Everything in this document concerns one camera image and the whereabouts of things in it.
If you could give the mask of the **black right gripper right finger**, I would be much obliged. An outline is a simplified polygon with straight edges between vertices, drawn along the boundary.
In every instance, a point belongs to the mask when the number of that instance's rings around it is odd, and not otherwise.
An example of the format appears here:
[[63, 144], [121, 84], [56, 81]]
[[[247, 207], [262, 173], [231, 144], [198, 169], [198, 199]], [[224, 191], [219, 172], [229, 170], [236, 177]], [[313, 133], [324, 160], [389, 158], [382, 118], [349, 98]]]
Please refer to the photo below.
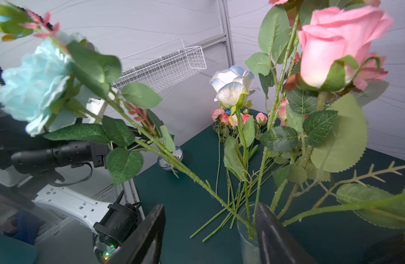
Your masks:
[[315, 264], [270, 209], [260, 203], [255, 209], [255, 229], [262, 264]]

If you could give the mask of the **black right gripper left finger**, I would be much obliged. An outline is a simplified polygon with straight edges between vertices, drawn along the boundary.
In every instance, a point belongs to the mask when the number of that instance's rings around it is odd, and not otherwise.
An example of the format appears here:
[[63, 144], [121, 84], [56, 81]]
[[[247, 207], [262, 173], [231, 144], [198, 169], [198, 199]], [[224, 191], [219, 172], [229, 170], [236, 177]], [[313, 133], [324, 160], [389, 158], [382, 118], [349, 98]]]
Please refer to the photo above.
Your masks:
[[157, 205], [108, 263], [159, 264], [165, 225], [165, 207]]

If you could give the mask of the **clear glass vase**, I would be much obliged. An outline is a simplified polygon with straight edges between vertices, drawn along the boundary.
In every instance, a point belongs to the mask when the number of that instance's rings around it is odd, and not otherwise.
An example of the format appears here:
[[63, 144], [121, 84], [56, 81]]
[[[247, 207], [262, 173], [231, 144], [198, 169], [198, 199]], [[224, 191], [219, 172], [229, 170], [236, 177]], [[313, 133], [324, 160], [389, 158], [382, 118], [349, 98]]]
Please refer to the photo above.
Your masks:
[[[243, 205], [239, 210], [239, 215], [241, 216], [242, 219], [246, 220], [249, 223], [252, 223], [254, 209], [255, 209], [255, 202], [250, 202], [249, 203], [250, 218], [248, 218], [245, 205]], [[241, 239], [243, 264], [261, 264], [260, 249], [256, 232], [250, 232], [247, 226], [241, 221], [238, 221], [237, 227]]]

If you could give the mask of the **pale blue flower stem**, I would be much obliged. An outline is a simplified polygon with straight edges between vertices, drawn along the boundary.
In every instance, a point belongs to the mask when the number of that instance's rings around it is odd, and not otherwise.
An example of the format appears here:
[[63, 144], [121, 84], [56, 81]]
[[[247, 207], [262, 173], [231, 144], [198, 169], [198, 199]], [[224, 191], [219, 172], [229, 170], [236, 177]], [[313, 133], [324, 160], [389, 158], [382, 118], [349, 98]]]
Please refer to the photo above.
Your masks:
[[25, 131], [32, 137], [114, 143], [106, 160], [114, 185], [138, 175], [144, 152], [160, 155], [174, 172], [190, 177], [193, 172], [173, 154], [172, 134], [153, 112], [162, 98], [137, 82], [114, 92], [112, 84], [122, 74], [120, 59], [100, 53], [85, 37], [66, 34], [50, 21], [50, 12], [38, 15], [0, 3], [4, 42], [27, 36], [41, 39], [19, 67], [2, 72], [3, 111], [26, 122]]

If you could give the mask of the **pink multi-bloom rose stem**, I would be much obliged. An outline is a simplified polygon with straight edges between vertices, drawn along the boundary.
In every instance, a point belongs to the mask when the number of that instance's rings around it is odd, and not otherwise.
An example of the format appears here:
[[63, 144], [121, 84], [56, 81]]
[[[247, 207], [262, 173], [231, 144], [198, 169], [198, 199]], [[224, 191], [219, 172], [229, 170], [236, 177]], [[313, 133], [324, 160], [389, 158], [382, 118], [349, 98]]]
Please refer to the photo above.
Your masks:
[[264, 151], [301, 149], [295, 168], [323, 173], [355, 166], [367, 144], [364, 112], [350, 89], [365, 91], [381, 81], [383, 58], [370, 52], [393, 18], [376, 5], [340, 8], [326, 1], [272, 1], [259, 32], [260, 74], [285, 65], [298, 42], [302, 48], [295, 87], [282, 94], [284, 76], [275, 80], [277, 95], [261, 141]]

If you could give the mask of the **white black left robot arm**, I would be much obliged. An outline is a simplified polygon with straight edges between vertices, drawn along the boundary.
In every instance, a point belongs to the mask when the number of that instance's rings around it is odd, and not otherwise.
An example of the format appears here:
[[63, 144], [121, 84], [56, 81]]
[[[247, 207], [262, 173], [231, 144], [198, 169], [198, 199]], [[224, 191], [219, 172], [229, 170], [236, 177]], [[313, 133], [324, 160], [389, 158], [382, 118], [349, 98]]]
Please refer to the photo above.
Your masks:
[[58, 172], [65, 165], [102, 167], [108, 147], [88, 141], [33, 139], [24, 128], [25, 123], [3, 113], [0, 104], [0, 195], [26, 210], [63, 213], [89, 228], [93, 242], [116, 252], [142, 223], [142, 203], [129, 203], [122, 192], [112, 203], [89, 198], [73, 191]]

